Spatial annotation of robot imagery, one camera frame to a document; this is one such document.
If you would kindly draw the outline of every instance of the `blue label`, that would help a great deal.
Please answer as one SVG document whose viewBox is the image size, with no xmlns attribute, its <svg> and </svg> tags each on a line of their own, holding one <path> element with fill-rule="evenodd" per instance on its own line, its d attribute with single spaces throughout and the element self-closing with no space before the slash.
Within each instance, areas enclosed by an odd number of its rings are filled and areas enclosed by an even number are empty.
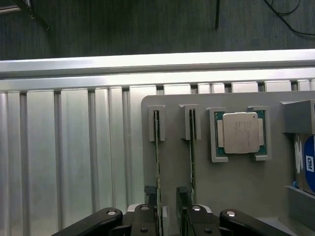
<svg viewBox="0 0 315 236">
<path fill-rule="evenodd" d="M 306 181 L 313 192 L 315 192 L 314 157 L 315 157 L 314 136 L 310 136 L 304 144 L 303 165 L 305 168 Z"/>
</svg>

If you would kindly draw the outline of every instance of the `gray plastic holder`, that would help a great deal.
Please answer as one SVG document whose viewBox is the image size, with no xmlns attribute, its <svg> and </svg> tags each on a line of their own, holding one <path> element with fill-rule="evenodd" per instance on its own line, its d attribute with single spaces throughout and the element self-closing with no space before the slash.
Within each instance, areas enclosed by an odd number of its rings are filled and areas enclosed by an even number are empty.
<svg viewBox="0 0 315 236">
<path fill-rule="evenodd" d="M 315 100 L 284 103 L 284 132 L 315 134 Z"/>
</svg>

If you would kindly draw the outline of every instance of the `dark gray carpet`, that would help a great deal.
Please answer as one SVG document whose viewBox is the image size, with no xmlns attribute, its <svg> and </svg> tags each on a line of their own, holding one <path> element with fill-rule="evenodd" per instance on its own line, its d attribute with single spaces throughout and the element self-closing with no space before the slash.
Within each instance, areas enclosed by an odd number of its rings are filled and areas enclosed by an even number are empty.
<svg viewBox="0 0 315 236">
<path fill-rule="evenodd" d="M 21 12 L 0 15 L 0 59 L 314 48 L 293 34 L 262 0 L 32 0 L 49 32 Z M 298 0 L 275 0 L 288 11 Z M 315 33 L 315 1 L 286 17 Z"/>
</svg>

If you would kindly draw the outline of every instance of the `metal chair leg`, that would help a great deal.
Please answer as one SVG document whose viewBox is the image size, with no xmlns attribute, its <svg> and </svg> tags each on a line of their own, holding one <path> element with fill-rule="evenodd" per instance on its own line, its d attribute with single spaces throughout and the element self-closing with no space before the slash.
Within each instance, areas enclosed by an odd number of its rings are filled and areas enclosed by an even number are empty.
<svg viewBox="0 0 315 236">
<path fill-rule="evenodd" d="M 221 0 L 217 0 L 217 6 L 216 6 L 216 26 L 215 26 L 216 30 L 219 28 L 220 1 Z"/>
</svg>

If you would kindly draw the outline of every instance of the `gray plastic bracket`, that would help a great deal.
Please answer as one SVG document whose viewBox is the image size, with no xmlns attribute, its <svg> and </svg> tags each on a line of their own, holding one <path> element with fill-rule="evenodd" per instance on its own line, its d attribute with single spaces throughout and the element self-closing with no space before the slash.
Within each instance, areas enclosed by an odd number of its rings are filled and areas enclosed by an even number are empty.
<svg viewBox="0 0 315 236">
<path fill-rule="evenodd" d="M 315 100 L 283 103 L 284 133 L 315 134 Z"/>
<path fill-rule="evenodd" d="M 216 139 L 216 112 L 225 112 L 225 107 L 211 107 L 208 109 L 210 115 L 210 145 L 212 162 L 228 162 L 227 156 L 217 156 L 217 139 Z"/>
<path fill-rule="evenodd" d="M 154 133 L 154 112 L 158 111 L 159 119 L 159 141 L 165 141 L 165 106 L 148 106 L 149 109 L 149 139 L 151 142 L 155 141 Z"/>
<path fill-rule="evenodd" d="M 255 154 L 255 161 L 267 161 L 271 160 L 271 121 L 270 121 L 270 109 L 268 106 L 253 106 L 248 107 L 249 112 L 264 111 L 264 135 L 266 139 L 266 154 Z"/>
<path fill-rule="evenodd" d="M 301 224 L 315 231 L 315 196 L 300 189 L 286 186 L 289 199 L 289 215 Z"/>
<path fill-rule="evenodd" d="M 190 140 L 190 121 L 189 121 L 189 111 L 195 110 L 195 139 L 201 139 L 201 126 L 200 126 L 200 106 L 198 104 L 188 104 L 180 105 L 184 111 L 185 116 L 185 129 L 183 134 L 183 139 Z"/>
</svg>

